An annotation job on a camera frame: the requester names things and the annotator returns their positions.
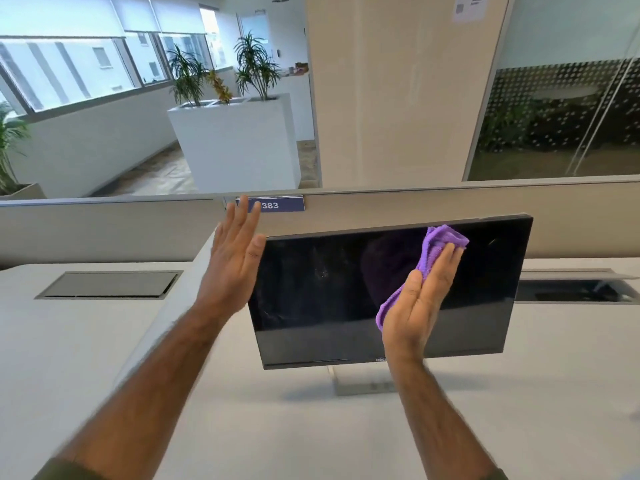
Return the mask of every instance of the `green sleeve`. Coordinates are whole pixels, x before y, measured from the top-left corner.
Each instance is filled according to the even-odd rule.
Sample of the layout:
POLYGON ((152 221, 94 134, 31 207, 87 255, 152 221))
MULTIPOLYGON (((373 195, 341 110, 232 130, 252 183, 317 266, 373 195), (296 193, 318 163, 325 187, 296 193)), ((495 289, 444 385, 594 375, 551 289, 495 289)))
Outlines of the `green sleeve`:
POLYGON ((509 480, 507 475, 500 469, 494 471, 491 475, 483 478, 483 480, 509 480))
POLYGON ((105 480, 105 478, 72 461, 52 458, 33 480, 105 480))

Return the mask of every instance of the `potted plant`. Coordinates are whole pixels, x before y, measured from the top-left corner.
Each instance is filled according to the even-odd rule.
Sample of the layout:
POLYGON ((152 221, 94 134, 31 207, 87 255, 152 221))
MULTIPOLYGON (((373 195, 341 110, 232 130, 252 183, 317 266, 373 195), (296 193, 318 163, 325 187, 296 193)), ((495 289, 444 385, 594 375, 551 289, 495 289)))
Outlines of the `potted plant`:
POLYGON ((289 94, 272 93, 280 79, 278 65, 251 33, 238 39, 235 50, 242 98, 231 98, 215 73, 200 77, 193 60, 172 64, 173 94, 181 105, 168 115, 193 179, 204 193, 297 189, 300 161, 291 101, 289 94), (186 81, 179 85, 180 77, 186 81), (218 100, 202 99, 206 81, 218 100))
POLYGON ((12 117, 12 112, 7 101, 0 102, 0 200, 45 198, 38 184, 20 184, 13 172, 9 150, 18 152, 15 144, 29 137, 29 129, 25 121, 12 117))

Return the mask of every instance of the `planter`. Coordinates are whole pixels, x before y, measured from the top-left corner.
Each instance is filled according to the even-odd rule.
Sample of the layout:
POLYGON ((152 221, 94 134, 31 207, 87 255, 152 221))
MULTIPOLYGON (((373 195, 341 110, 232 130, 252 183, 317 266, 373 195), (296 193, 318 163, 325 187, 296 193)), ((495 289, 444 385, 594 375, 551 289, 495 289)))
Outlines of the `planter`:
POLYGON ((34 200, 46 198, 39 184, 26 184, 11 195, 0 195, 0 200, 34 200))
POLYGON ((288 94, 210 102, 168 112, 193 179, 204 193, 297 189, 300 161, 288 94))

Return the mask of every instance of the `paper notice on wall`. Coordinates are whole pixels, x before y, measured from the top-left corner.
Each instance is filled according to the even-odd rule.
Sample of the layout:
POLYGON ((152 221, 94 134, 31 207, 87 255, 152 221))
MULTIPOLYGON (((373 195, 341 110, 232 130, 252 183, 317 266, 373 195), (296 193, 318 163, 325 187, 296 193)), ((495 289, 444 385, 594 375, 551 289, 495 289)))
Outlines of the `paper notice on wall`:
POLYGON ((457 23, 482 20, 486 13, 487 0, 456 0, 453 8, 453 21, 457 23))

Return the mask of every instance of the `desk surface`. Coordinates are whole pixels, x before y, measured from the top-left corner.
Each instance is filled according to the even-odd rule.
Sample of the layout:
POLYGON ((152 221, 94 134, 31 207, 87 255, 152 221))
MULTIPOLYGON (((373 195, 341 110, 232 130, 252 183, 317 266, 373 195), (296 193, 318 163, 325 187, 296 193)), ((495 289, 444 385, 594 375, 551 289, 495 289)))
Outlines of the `desk surface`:
MULTIPOLYGON (((0 406, 11 411, 0 420, 0 463, 8 477, 33 475, 114 386, 149 323, 121 375, 189 306, 206 252, 164 302, 34 302, 25 291, 30 276, 57 265, 16 268, 10 279, 0 273, 0 406), (96 315, 98 303, 106 308, 96 315), (162 306, 155 320, 153 306, 162 306)), ((525 267, 611 267, 640 276, 638 258, 528 260, 525 267)), ((617 479, 640 463, 638 310, 516 305, 503 354, 429 364, 512 478, 617 479)), ((246 309, 214 346, 156 476, 423 477, 397 395, 334 397, 325 367, 264 371, 246 309)))

